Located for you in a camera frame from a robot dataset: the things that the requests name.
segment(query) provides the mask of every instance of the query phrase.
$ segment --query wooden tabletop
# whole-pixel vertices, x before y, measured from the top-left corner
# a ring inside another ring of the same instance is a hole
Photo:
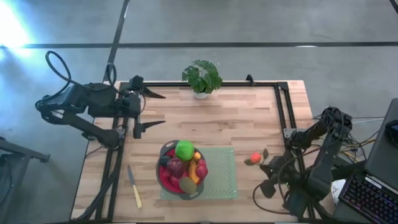
[[[310,104],[301,80],[287,81],[298,128],[313,124]],[[274,89],[271,87],[223,87],[205,100],[196,100],[189,88],[153,87],[152,91],[166,99],[146,99],[141,122],[166,120],[149,128],[142,139],[126,138],[120,173],[114,222],[273,222],[292,221],[290,215],[276,215],[257,208],[252,201],[253,188],[266,179],[258,167],[245,166],[253,152],[266,147],[269,159],[284,152],[279,114]],[[289,117],[283,91],[281,92],[287,126]],[[95,125],[111,128],[112,118],[97,118]],[[229,200],[160,200],[160,185],[155,174],[160,148],[173,139],[188,139],[198,148],[234,147],[238,198]],[[90,142],[88,151],[96,149],[98,142]],[[90,155],[84,163],[73,207],[72,218],[78,217],[98,193],[103,175],[106,150]],[[316,153],[305,157],[305,164],[313,163]],[[142,200],[137,209],[133,189],[127,175],[130,165]],[[103,216],[108,210],[108,197]],[[282,199],[275,194],[265,198],[260,190],[256,199],[260,205],[273,210],[282,209]]]

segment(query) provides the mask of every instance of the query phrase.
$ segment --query potted plant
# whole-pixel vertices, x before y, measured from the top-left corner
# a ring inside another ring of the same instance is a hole
[[[197,99],[206,98],[213,90],[220,88],[223,79],[217,68],[206,60],[196,60],[182,72],[182,81],[188,81]]]

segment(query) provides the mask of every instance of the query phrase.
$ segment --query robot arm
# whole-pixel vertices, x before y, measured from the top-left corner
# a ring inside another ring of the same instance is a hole
[[[276,189],[275,184],[286,183],[289,185],[289,195],[285,198],[284,207],[296,217],[302,217],[308,203],[318,203],[330,191],[332,181],[331,169],[345,137],[352,129],[352,117],[341,112],[337,108],[327,108],[323,111],[319,122],[306,131],[295,131],[288,139],[290,148],[308,149],[311,142],[326,134],[323,145],[320,147],[314,164],[307,168],[304,174],[295,168],[295,158],[301,155],[293,155],[286,151],[283,156],[275,156],[268,165],[261,166],[267,174],[260,186],[263,194],[271,198]]]
[[[82,135],[85,138],[95,137],[98,142],[109,148],[119,146],[121,137],[119,132],[115,129],[103,130],[77,114],[84,113],[88,108],[88,114],[93,118],[134,118],[134,138],[141,138],[141,133],[144,133],[147,128],[165,122],[140,123],[140,95],[165,98],[146,88],[142,77],[135,76],[130,79],[129,87],[119,92],[122,95],[121,98],[116,98],[117,92],[115,87],[103,83],[72,85],[57,95],[44,96],[36,102],[36,108],[45,121],[51,124],[70,125],[83,131]]]

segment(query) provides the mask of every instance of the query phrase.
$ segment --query wooden knife handle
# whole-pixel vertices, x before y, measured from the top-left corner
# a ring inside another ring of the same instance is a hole
[[[139,198],[137,187],[133,185],[132,188],[134,189],[134,195],[136,196],[137,208],[142,208],[141,198]]]

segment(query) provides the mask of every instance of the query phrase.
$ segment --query keyboard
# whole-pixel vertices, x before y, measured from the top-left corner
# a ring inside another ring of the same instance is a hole
[[[339,200],[374,223],[398,224],[398,195],[363,174],[353,173]]]

